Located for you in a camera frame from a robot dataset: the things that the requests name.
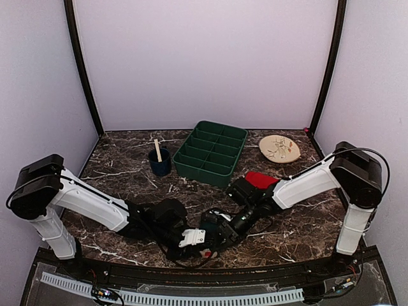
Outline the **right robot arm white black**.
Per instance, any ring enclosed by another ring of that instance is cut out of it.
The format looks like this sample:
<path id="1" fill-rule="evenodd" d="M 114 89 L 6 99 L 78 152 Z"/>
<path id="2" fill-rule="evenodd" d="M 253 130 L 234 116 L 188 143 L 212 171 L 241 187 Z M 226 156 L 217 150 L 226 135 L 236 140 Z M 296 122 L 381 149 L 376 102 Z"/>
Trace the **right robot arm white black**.
<path id="1" fill-rule="evenodd" d="M 221 248 L 241 242 L 263 217 L 281 214 L 320 194 L 342 192 L 348 200 L 334 253 L 325 263 L 326 272 L 338 277 L 349 268 L 360 238 L 382 202 L 390 184 L 386 158 L 374 149 L 340 142 L 324 159 L 284 178 L 256 171 L 232 183 L 226 193 L 241 211 L 217 229 Z"/>

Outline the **red santa sock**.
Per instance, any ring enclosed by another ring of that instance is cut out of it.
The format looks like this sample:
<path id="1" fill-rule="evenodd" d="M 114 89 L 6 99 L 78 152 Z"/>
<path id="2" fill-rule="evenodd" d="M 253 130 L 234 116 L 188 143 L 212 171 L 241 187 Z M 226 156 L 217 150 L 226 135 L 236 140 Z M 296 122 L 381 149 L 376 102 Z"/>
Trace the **red santa sock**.
<path id="1" fill-rule="evenodd" d="M 270 185 L 276 184 L 279 182 L 279 179 L 271 177 L 269 175 L 262 174 L 260 172 L 249 171 L 245 175 L 246 181 L 252 184 L 258 189 L 267 189 Z"/>

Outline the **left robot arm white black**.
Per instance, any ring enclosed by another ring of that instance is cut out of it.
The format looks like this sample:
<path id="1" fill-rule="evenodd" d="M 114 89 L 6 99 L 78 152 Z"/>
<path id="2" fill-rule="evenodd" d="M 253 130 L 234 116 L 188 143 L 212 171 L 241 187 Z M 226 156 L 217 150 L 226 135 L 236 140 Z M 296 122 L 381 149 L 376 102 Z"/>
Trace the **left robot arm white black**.
<path id="1" fill-rule="evenodd" d="M 55 207 L 81 214 L 122 237 L 155 240 L 167 248 L 169 260 L 207 251 L 206 231 L 187 225 L 187 211 L 179 200 L 154 205 L 114 198 L 82 182 L 63 162 L 63 157 L 51 154 L 23 167 L 6 207 L 32 224 L 76 278 L 84 278 L 90 264 L 80 256 L 79 241 L 65 228 Z"/>

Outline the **dark green sock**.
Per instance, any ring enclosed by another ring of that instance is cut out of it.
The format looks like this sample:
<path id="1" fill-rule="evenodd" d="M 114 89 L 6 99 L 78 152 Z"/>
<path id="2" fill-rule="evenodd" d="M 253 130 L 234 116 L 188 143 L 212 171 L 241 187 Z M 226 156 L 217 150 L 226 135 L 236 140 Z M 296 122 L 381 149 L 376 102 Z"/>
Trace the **dark green sock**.
<path id="1" fill-rule="evenodd" d="M 219 242 L 217 224 L 211 222 L 200 222 L 199 229 L 205 230 L 205 241 L 203 246 L 207 249 L 215 248 Z"/>

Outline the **green compartment tray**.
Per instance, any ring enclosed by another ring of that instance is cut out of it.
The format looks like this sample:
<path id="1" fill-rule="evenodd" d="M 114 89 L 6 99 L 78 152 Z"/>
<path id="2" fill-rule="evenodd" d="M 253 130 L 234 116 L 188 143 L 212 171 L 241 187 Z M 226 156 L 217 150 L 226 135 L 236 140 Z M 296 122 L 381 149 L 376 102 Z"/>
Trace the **green compartment tray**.
<path id="1" fill-rule="evenodd" d="M 202 120 L 173 155 L 179 176 L 225 188 L 242 153 L 248 131 Z"/>

